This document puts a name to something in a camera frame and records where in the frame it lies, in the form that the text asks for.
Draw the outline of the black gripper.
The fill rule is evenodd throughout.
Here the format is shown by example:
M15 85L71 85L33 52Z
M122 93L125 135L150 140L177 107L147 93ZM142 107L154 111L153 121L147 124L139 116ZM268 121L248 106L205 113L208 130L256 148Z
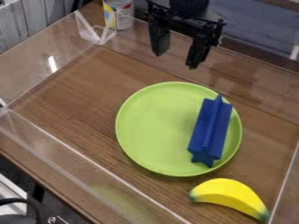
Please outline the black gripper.
M193 37L186 66L197 69L208 59L212 46L221 43L225 17L210 9L212 0L146 0L151 48L157 56L170 49L170 28Z

